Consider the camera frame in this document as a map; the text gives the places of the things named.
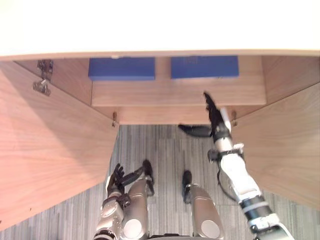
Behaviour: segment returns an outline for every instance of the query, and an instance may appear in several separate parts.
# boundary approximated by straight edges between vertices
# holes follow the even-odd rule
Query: cabinet hinge
[[[116,127],[116,122],[117,122],[117,112],[114,111],[112,114],[112,127]]]
[[[48,82],[50,83],[51,81],[54,70],[54,61],[50,59],[39,60],[37,69],[41,71],[41,80],[35,81],[32,84],[32,89],[49,97],[51,90],[48,87]]]

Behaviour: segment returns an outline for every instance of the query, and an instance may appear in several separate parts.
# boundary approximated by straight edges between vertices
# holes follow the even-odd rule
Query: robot
[[[233,144],[226,111],[220,111],[208,93],[205,92],[204,96],[211,126],[178,127],[193,137],[213,138],[215,148],[208,151],[208,159],[218,164],[218,184],[242,208],[250,230],[256,235],[255,240],[294,240],[265,201],[255,180],[248,174],[244,145]],[[220,184],[220,172],[228,177],[235,197],[228,194]],[[125,193],[125,186],[133,182],[128,193]],[[142,167],[128,175],[124,174],[123,167],[118,164],[107,183],[107,198],[102,203],[101,218],[93,240],[224,239],[225,231],[213,200],[203,188],[192,183],[192,174],[188,170],[182,176],[182,196],[186,204],[191,204],[193,236],[149,236],[147,198],[155,194],[153,185],[153,170],[148,160],[144,160]]]

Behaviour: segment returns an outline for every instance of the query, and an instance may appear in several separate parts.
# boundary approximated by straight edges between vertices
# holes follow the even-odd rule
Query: gray striped carpet
[[[155,196],[148,199],[150,234],[192,234],[191,206],[181,196],[184,169],[191,170],[193,182],[211,195],[225,228],[227,240],[252,240],[240,207],[217,186],[215,164],[209,164],[211,139],[191,138],[173,125],[121,126],[110,169],[117,163],[128,173],[150,160],[155,178]],[[90,240],[99,220],[104,184],[96,185],[42,213],[0,232],[0,240]],[[296,240],[320,239],[320,212],[284,197],[265,192]]]

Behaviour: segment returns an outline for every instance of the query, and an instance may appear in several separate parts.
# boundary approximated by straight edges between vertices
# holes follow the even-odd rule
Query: cabinet door
[[[263,189],[320,209],[320,83],[239,118],[232,136]]]
[[[118,126],[14,62],[0,62],[0,231],[104,181]]]

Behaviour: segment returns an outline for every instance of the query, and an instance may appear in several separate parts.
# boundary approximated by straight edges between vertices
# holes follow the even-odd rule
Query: wooden panel
[[[13,62],[0,63],[0,230],[105,178],[112,120]]]
[[[320,58],[263,56],[267,103],[295,94],[320,82]]]
[[[236,118],[255,111],[261,106],[227,107],[229,118],[232,110],[237,111]],[[95,107],[105,116],[112,118],[117,113],[117,122],[121,125],[158,125],[158,124],[209,124],[209,115],[205,106],[120,106]]]
[[[134,1],[125,7],[99,1],[77,4],[77,11],[74,2],[65,0],[49,5],[39,0],[2,2],[1,60],[181,53],[320,55],[316,0],[269,0],[263,8],[254,0],[139,1],[143,7]],[[39,12],[40,6],[46,11]],[[54,16],[51,22],[39,20],[48,16]]]
[[[55,59],[51,83],[76,99],[91,104],[92,81],[88,77],[89,59]],[[19,65],[40,76],[36,60],[19,61]]]
[[[260,56],[239,57],[239,77],[171,80],[169,58],[157,59],[155,81],[94,81],[94,107],[204,106],[206,90],[220,106],[263,105],[265,84]]]
[[[320,83],[240,118],[232,136],[261,187],[320,209]]]

